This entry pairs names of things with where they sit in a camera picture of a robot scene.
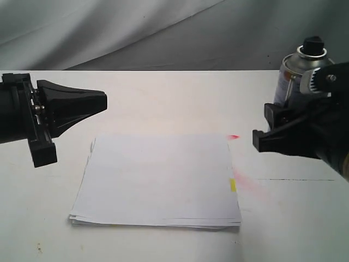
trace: white paper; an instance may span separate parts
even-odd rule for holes
[[[70,214],[102,224],[237,225],[231,177],[223,135],[103,135]]]

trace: metal spray can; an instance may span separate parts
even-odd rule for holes
[[[285,108],[297,108],[316,98],[326,97],[327,94],[324,93],[302,94],[299,90],[300,79],[305,71],[331,64],[333,61],[327,57],[327,50],[321,38],[306,38],[303,45],[297,48],[297,52],[282,60],[274,104]]]

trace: white table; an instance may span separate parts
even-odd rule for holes
[[[31,74],[103,90],[109,105],[55,139],[57,164],[33,168],[26,140],[0,145],[0,261],[349,261],[349,184],[322,161],[252,145],[277,71]],[[212,132],[240,135],[239,232],[68,222],[97,135]]]

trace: yellow sticky note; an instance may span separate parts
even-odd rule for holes
[[[236,192],[236,185],[235,185],[235,179],[230,179],[230,188],[232,192]]]

